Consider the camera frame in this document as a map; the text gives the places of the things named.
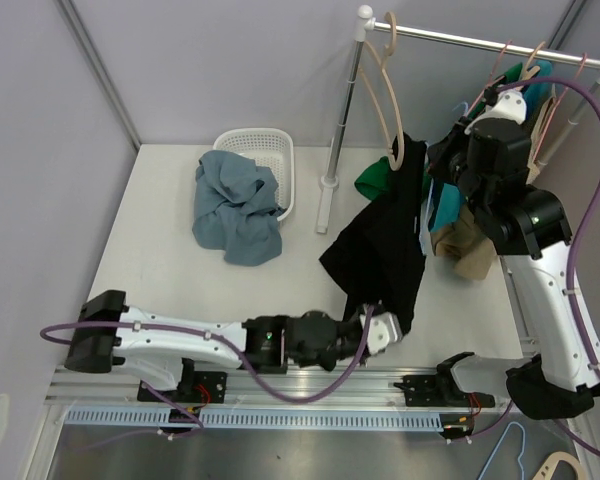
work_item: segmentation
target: white wall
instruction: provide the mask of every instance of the white wall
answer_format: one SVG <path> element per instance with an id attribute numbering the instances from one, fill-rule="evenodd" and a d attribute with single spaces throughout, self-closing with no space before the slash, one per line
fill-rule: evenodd
<path id="1" fill-rule="evenodd" d="M 590 55 L 600 57 L 600 0 L 590 2 L 564 48 L 574 52 L 587 51 Z M 559 196 L 575 230 L 599 175 L 600 126 L 595 115 L 589 112 L 539 177 L 538 186 L 548 188 Z M 587 306 L 600 337 L 600 207 L 583 241 L 577 268 Z M 596 407 L 588 416 L 600 441 L 600 399 L 596 400 Z"/>
<path id="2" fill-rule="evenodd" d="M 328 145 L 333 135 L 361 3 L 76 0 L 144 142 L 207 144 L 232 128 L 271 126 L 286 130 L 297 145 Z M 535 46 L 569 2 L 370 3 L 381 19 L 394 10 L 400 24 Z M 378 46 L 387 38 L 370 37 Z M 400 39 L 390 72 L 406 131 L 430 140 L 443 136 L 457 118 L 451 109 L 473 100 L 495 57 Z M 379 145 L 362 83 L 351 115 L 346 142 Z"/>
<path id="3" fill-rule="evenodd" d="M 0 0 L 0 480 L 62 359 L 38 331 L 76 318 L 133 158 L 54 3 Z"/>

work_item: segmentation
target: gray-blue cloth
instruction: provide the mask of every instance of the gray-blue cloth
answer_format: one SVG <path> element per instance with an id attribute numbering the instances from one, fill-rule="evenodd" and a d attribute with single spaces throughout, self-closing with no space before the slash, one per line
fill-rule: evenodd
<path id="1" fill-rule="evenodd" d="M 224 250 L 228 263 L 260 265 L 282 253 L 271 169 L 250 158 L 212 150 L 196 170 L 193 235 L 203 248 Z"/>

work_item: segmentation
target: plastic basket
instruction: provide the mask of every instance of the plastic basket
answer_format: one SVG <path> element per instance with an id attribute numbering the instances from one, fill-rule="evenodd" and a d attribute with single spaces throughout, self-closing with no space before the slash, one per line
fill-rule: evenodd
<path id="1" fill-rule="evenodd" d="M 278 217 L 282 222 L 295 199 L 295 165 L 291 137 L 275 128 L 240 128 L 220 135 L 214 150 L 225 150 L 255 160 L 256 165 L 269 167 L 278 181 L 276 202 L 286 211 Z"/>

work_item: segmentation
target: blue wire hanger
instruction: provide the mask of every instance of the blue wire hanger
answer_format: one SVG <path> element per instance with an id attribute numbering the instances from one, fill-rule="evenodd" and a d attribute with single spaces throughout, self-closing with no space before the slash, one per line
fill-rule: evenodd
<path id="1" fill-rule="evenodd" d="M 484 467 L 482 467 L 482 470 L 480 471 L 480 475 L 478 475 L 477 480 L 482 480 L 484 478 L 484 474 L 487 473 L 487 469 L 489 468 L 489 465 L 491 465 L 491 461 L 493 460 L 493 457 L 495 457 L 496 453 L 498 453 L 498 449 L 500 448 L 500 445 L 502 445 L 502 441 L 507 436 L 507 433 L 509 432 L 509 429 L 511 428 L 512 425 L 515 425 L 516 427 L 518 427 L 520 429 L 520 431 L 522 432 L 522 445 L 520 446 L 520 453 L 518 454 L 517 460 L 518 460 L 518 465 L 520 465 L 520 478 L 522 480 L 524 480 L 524 465 L 522 465 L 522 455 L 524 455 L 524 449 L 527 444 L 527 432 L 524 429 L 524 427 L 521 424 L 519 424 L 518 422 L 509 422 L 509 425 L 507 425 L 507 428 L 504 429 L 504 432 L 502 432 L 502 435 L 500 436 L 500 440 L 498 440 L 498 443 L 496 443 L 496 446 L 493 448 L 491 455 L 489 455 L 489 458 L 487 458 L 487 463 L 485 463 Z"/>

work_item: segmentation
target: cable tie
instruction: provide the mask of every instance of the cable tie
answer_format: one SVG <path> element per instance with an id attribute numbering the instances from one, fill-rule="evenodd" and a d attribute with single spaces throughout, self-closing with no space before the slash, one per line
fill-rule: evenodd
<path id="1" fill-rule="evenodd" d="M 582 295 L 582 291 L 579 288 L 574 288 L 573 290 L 569 290 L 569 289 L 562 289 L 562 294 L 563 295 Z"/>

